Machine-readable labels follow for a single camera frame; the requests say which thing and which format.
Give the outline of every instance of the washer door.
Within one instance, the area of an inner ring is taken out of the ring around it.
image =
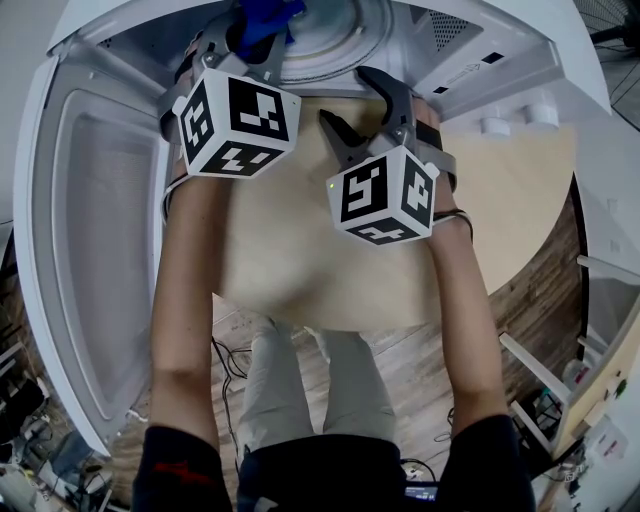
[[[154,98],[125,82],[71,58],[44,63],[14,181],[30,326],[76,429],[104,455],[148,382],[155,189],[169,155]]]

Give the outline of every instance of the person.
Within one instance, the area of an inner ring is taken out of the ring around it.
[[[414,108],[439,129],[423,100]],[[134,482],[136,512],[232,507],[211,395],[211,294],[222,278],[232,188],[233,180],[196,177],[172,200],[153,305],[150,427]],[[456,209],[445,174],[436,189],[435,211]],[[313,331],[331,377],[324,432],[316,435],[287,328],[265,322],[252,344],[238,427],[239,511],[535,510],[470,228],[461,219],[439,224],[428,244],[454,400],[450,455],[435,503],[405,495],[396,418],[362,338]]]

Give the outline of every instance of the round wooden tabletop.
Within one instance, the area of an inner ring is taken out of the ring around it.
[[[236,186],[222,296],[296,325],[362,331],[439,318],[424,240],[375,247],[337,231],[325,181],[339,164],[318,124],[324,108],[360,133],[375,132],[384,103],[305,98],[296,151]],[[575,168],[573,131],[520,133],[505,141],[443,134],[457,159],[456,201],[474,223],[489,293],[541,247],[564,205]]]

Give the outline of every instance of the white cube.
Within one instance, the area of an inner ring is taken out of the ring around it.
[[[397,146],[327,180],[336,228],[375,245],[431,235],[440,171]]]
[[[206,69],[173,106],[187,172],[255,178],[293,151],[301,99],[248,77]]]

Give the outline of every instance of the leg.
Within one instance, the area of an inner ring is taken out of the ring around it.
[[[252,345],[252,362],[238,427],[239,461],[245,449],[314,435],[309,405],[289,330],[265,325]]]
[[[321,330],[313,334],[330,361],[324,433],[393,442],[396,417],[369,345],[357,333]]]

